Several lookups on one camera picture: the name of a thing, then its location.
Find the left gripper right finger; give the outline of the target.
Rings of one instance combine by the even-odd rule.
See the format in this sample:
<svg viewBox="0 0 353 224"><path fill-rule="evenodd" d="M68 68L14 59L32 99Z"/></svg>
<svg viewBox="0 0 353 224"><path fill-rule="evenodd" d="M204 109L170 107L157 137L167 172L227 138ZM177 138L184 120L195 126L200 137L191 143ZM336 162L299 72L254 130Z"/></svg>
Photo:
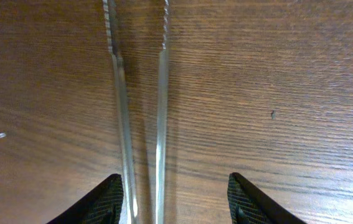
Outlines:
<svg viewBox="0 0 353 224"><path fill-rule="evenodd" d="M229 175L227 198L233 224L305 224L238 172Z"/></svg>

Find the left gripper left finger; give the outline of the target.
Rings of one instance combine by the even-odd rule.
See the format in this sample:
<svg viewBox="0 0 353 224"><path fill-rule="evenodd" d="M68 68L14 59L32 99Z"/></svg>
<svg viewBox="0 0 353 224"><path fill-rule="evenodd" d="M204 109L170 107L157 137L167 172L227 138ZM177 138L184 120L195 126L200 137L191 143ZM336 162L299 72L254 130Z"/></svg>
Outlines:
<svg viewBox="0 0 353 224"><path fill-rule="evenodd" d="M122 204L121 175L111 174L48 224L119 224Z"/></svg>

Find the steel tweezers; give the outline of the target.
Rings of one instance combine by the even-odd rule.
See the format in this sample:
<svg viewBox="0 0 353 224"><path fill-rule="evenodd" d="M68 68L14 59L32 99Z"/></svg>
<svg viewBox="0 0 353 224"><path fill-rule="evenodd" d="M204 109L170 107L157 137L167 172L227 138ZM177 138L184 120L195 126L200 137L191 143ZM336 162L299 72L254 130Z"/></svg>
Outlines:
<svg viewBox="0 0 353 224"><path fill-rule="evenodd" d="M123 160L123 187L126 199L128 223L138 223L137 186L133 162L132 135L129 121L126 75L120 49L116 4L103 0L108 51L113 64L115 78L118 126L120 130L121 154ZM164 1L162 49L159 53L158 68L158 106L156 131L156 200L155 223L165 223L166 188L166 139L167 139L167 102L169 91L169 34L170 1Z"/></svg>

